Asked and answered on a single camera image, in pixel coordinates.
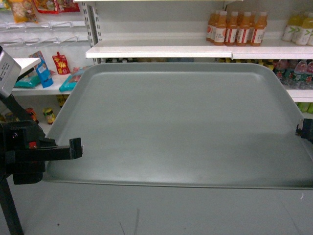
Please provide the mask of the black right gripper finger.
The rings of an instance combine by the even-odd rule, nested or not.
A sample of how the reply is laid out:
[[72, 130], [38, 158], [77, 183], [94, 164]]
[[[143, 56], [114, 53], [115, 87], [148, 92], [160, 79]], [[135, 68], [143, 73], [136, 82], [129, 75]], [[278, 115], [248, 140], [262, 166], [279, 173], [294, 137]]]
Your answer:
[[313, 120], [309, 118], [301, 119], [296, 127], [295, 134], [302, 139], [313, 142]]

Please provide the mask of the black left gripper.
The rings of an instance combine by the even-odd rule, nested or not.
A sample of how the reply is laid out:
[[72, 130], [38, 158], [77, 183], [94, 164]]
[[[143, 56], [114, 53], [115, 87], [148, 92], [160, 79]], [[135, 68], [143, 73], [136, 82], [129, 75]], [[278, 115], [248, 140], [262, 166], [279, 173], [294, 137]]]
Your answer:
[[45, 161], [73, 160], [82, 155], [81, 138], [57, 146], [33, 121], [0, 123], [1, 182], [12, 175], [16, 185], [35, 184], [43, 178]]

